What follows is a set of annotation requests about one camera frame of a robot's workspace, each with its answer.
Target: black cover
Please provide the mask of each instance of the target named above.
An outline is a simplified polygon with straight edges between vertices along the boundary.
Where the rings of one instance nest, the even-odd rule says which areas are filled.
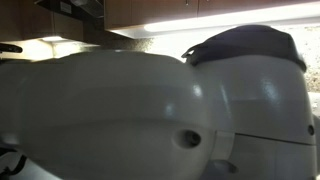
[[[187,63],[196,66],[207,61],[243,55],[265,55],[290,60],[305,72],[291,35],[263,25],[240,26],[191,47],[184,55]]]

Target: light fixture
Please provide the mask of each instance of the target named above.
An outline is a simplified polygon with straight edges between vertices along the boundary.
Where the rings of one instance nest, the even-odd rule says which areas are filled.
[[[60,36],[51,36],[42,38],[43,41],[54,42],[54,41],[63,41],[64,39]]]
[[[319,17],[319,9],[320,2],[310,2],[201,18],[153,23],[145,25],[144,29],[149,32],[164,32]]]

